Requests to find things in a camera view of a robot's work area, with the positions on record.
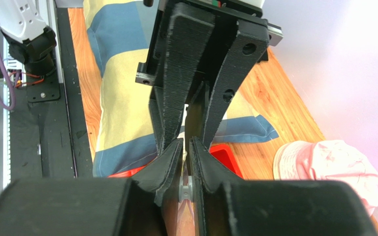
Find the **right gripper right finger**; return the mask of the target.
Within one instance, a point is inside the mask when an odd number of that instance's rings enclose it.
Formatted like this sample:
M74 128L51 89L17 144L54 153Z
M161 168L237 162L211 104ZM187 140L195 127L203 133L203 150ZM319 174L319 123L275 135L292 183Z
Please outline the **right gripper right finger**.
M340 181L244 180L197 138L189 142L198 236L375 236L357 194Z

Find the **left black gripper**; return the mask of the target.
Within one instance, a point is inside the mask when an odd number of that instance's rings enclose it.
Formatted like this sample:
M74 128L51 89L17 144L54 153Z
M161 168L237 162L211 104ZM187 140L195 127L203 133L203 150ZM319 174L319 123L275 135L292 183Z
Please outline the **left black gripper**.
M179 135L188 94L186 149L197 137L210 147L228 106L282 29L262 18L261 2L161 0L146 62L136 81L153 86L149 101L157 154Z

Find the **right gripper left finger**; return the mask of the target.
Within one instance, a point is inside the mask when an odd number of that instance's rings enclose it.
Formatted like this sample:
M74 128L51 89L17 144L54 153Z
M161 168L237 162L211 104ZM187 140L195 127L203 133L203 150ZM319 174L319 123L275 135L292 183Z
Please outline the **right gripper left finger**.
M183 139L132 177L19 179L0 194L0 236L173 236Z

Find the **clear zip top bag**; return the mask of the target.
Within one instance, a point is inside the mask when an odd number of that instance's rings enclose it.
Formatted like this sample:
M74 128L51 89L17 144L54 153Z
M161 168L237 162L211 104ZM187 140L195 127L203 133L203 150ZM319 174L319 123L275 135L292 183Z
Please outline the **clear zip top bag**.
M195 215L193 210L193 181L184 162L179 186L179 204L177 215L177 236L195 236Z

